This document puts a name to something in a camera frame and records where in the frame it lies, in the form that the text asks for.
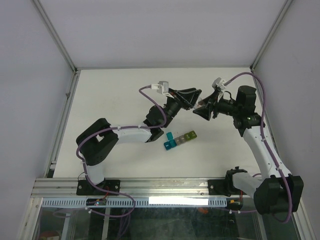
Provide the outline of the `clear pill bottle with capsules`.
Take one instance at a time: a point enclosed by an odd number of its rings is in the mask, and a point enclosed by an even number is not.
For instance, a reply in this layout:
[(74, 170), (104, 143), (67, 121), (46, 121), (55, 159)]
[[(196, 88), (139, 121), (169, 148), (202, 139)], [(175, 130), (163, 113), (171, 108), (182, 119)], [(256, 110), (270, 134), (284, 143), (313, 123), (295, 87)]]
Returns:
[(199, 95), (197, 100), (195, 101), (195, 104), (193, 106), (193, 109), (198, 109), (198, 108), (201, 108), (203, 106), (206, 105), (206, 101), (202, 99), (202, 97)]

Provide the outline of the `multicolour weekly pill organizer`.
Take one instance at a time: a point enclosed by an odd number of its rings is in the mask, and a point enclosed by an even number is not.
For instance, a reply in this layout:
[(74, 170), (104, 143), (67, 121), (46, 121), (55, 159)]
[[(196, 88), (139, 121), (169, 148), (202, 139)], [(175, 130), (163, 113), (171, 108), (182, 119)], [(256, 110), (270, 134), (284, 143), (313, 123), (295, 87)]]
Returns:
[(189, 141), (196, 139), (198, 136), (194, 130), (184, 133), (180, 136), (174, 137), (172, 132), (166, 133), (167, 141), (163, 143), (166, 151), (169, 151), (175, 147), (185, 144)]

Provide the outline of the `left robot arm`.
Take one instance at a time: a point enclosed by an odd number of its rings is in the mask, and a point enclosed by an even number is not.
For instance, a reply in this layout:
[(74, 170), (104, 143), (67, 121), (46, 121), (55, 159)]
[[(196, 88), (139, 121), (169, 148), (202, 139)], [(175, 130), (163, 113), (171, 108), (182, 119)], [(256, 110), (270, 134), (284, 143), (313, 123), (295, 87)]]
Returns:
[(119, 144), (150, 143), (158, 140), (181, 109), (191, 110), (202, 93), (195, 87), (175, 90), (166, 88), (167, 100), (163, 107), (144, 93), (146, 89), (159, 90), (160, 84), (143, 86), (138, 91), (153, 106), (140, 125), (112, 126), (105, 118), (96, 120), (76, 139), (76, 156), (82, 161), (87, 188), (93, 194), (100, 194), (105, 188), (105, 174), (102, 162), (111, 150)]

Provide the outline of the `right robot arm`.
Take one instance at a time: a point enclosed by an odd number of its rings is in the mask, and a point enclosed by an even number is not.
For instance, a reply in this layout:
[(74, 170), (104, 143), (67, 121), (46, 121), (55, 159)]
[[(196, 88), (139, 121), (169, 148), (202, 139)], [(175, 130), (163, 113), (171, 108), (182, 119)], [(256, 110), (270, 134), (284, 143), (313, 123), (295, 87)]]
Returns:
[(224, 99), (219, 87), (196, 103), (193, 113), (205, 120), (215, 119), (218, 114), (233, 118), (233, 125), (249, 146), (260, 170), (261, 178), (251, 176), (238, 166), (226, 172), (222, 183), (215, 190), (225, 196), (243, 191), (253, 199), (259, 214), (294, 213), (298, 210), (304, 182), (292, 175), (281, 161), (262, 117), (256, 110), (256, 89), (243, 85), (235, 99)]

